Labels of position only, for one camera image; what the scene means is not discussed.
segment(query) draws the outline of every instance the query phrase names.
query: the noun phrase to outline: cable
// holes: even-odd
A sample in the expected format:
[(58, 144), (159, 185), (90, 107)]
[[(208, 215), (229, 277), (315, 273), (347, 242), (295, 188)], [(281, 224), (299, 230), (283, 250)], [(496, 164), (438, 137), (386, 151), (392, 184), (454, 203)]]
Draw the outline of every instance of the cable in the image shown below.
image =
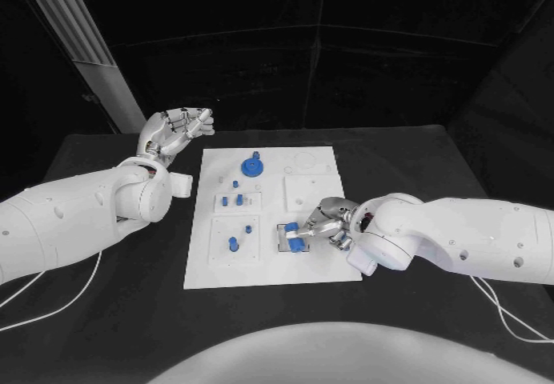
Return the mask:
[[(491, 295), (488, 294), (488, 292), (485, 291), (485, 288), (483, 287), (483, 285), (477, 282), (477, 278), (474, 276), (471, 276), (471, 280), (474, 281), (474, 283), (477, 284), (477, 286), (480, 287), (480, 289), (483, 290), (483, 292), (485, 293), (485, 295), (488, 296), (488, 299), (491, 300), (491, 302), (494, 302), (494, 304), (497, 305), (498, 309), (500, 309), (500, 319), (503, 320), (503, 324), (506, 325), (506, 328), (509, 329), (509, 332), (511, 333), (511, 335), (519, 339), (519, 340), (523, 340), (523, 342), (534, 342), (534, 343), (554, 343), (554, 339), (550, 339), (547, 336), (543, 335), (542, 332), (539, 332), (529, 324), (526, 324), (526, 322), (523, 322), (523, 320), (520, 320), (520, 318), (509, 311), (506, 310), (506, 308), (503, 307), (503, 305), (500, 304), (500, 298), (497, 296), (497, 293), (494, 292), (494, 288), (491, 287), (491, 285), (488, 284), (488, 282), (485, 281), (485, 279), (480, 278), (480, 280), (483, 281), (483, 283), (485, 284), (485, 286), (491, 289), (491, 293), (494, 295), (494, 297), (491, 297)], [(514, 320), (517, 320), (517, 322), (520, 322), (520, 324), (523, 324), (523, 326), (526, 326), (529, 328), (529, 330), (532, 330), (534, 332), (534, 334), (537, 334), (537, 336), (540, 336), (543, 338), (543, 340), (533, 340), (532, 338), (523, 338), (520, 337), (514, 331), (511, 330), (511, 328), (509, 327), (509, 324), (506, 322), (506, 314), (509, 314), (511, 316), (511, 318), (514, 318)]]
[(38, 278), (44, 275), (47, 271), (44, 270), (37, 276), (35, 276), (35, 279), (30, 281), (30, 283), (27, 284), (27, 286), (12, 295), (12, 297), (5, 300), (5, 302), (0, 304), (0, 308), (12, 301), (12, 299), (15, 299), (18, 297), (18, 295), (30, 288), (30, 286), (35, 283), (35, 281), (38, 280)]
[(70, 305), (76, 303), (76, 301), (79, 300), (79, 298), (80, 298), (81, 295), (84, 294), (84, 292), (86, 292), (86, 290), (87, 290), (87, 288), (89, 288), (89, 286), (90, 286), (90, 282), (93, 281), (93, 277), (96, 276), (96, 271), (99, 270), (99, 264), (100, 264), (100, 263), (102, 263), (102, 252), (99, 253), (99, 260), (96, 261), (96, 268), (94, 268), (94, 270), (93, 270), (93, 274), (90, 275), (90, 280), (87, 281), (87, 284), (84, 285), (84, 288), (81, 289), (81, 292), (79, 293), (79, 295), (76, 296), (76, 298), (70, 301), (70, 303), (66, 304), (63, 308), (60, 308), (58, 310), (55, 310), (55, 311), (51, 312), (50, 314), (45, 314), (44, 316), (40, 316), (38, 318), (32, 318), (31, 320), (25, 320), (24, 322), (19, 322), (19, 323), (17, 323), (17, 324), (12, 324), (11, 326), (6, 326), (5, 328), (0, 328), (0, 332), (4, 332), (4, 330), (9, 330), (9, 329), (12, 329), (12, 328), (17, 328), (18, 326), (24, 326), (25, 324), (30, 324), (31, 322), (37, 322), (38, 320), (43, 320), (44, 318), (48, 318), (48, 317), (53, 316), (54, 314), (58, 314), (60, 312), (63, 312), (64, 309), (68, 308)]

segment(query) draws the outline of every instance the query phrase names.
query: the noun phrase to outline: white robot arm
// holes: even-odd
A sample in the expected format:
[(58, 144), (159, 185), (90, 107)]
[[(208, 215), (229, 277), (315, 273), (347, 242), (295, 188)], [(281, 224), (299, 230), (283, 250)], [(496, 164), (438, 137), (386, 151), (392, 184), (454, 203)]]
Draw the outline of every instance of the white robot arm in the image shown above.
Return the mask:
[(167, 167), (191, 140), (213, 135), (211, 110), (155, 114), (138, 155), (118, 167), (48, 182), (0, 203), (0, 284), (84, 260), (165, 217), (193, 177)]
[(324, 199), (286, 236), (289, 242), (330, 237), (366, 275), (379, 264), (405, 270), (418, 255), (459, 274), (554, 284), (553, 225), (554, 212), (523, 204), (464, 198), (423, 203), (390, 194), (361, 205)]

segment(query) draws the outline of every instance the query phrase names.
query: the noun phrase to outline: white board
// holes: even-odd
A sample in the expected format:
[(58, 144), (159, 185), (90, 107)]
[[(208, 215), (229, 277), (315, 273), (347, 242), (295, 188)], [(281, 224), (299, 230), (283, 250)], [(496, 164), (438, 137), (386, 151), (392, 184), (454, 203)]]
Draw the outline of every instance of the white board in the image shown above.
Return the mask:
[[(249, 178), (240, 166), (256, 150), (265, 171)], [(237, 194), (249, 198), (243, 206), (236, 204)], [(302, 225), (327, 197), (344, 197), (332, 147), (207, 149), (184, 288), (360, 281), (347, 252), (327, 238), (309, 240), (309, 252), (279, 252), (278, 225)], [(230, 237), (239, 239), (237, 252), (229, 248)]]

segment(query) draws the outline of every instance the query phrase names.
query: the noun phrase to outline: table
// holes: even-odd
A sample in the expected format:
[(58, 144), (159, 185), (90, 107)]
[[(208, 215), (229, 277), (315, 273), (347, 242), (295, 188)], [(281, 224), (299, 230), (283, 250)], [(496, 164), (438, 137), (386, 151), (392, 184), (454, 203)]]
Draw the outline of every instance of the table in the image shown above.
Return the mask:
[[(68, 136), (47, 180), (116, 166), (135, 154), (136, 143), (136, 135)], [(425, 201), (487, 197), (442, 126), (253, 130), (195, 139), (171, 166), (195, 178), (193, 197), (174, 199), (164, 221), (106, 250), (96, 279), (73, 306), (0, 333), (0, 382), (148, 382), (216, 344), (305, 322), (369, 322), (426, 332), (554, 379), (552, 345), (516, 340), (470, 277), (421, 258), (408, 271), (380, 267), (363, 282), (182, 289), (203, 149), (257, 146), (332, 146), (345, 196), (356, 202), (392, 192)], [(94, 264), (96, 256), (50, 271), (4, 308), (0, 325), (64, 306)], [(0, 286), (0, 300), (28, 280)], [(506, 307), (554, 337), (554, 304), (545, 287), (493, 285)]]

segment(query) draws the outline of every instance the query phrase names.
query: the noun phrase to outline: robotic hand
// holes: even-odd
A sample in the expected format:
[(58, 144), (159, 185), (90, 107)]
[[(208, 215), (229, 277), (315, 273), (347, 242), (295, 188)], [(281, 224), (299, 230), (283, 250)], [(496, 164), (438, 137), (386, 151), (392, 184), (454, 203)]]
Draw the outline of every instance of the robotic hand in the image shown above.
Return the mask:
[(210, 109), (180, 108), (148, 120), (136, 157), (118, 167), (48, 182), (0, 203), (0, 284), (84, 260), (165, 217), (193, 177), (169, 173), (177, 155), (216, 133)]
[(553, 225), (554, 211), (523, 204), (464, 198), (423, 203), (390, 194), (361, 205), (325, 198), (286, 237), (289, 243), (328, 237), (369, 276), (379, 264), (405, 270), (418, 255), (459, 274), (554, 284)]

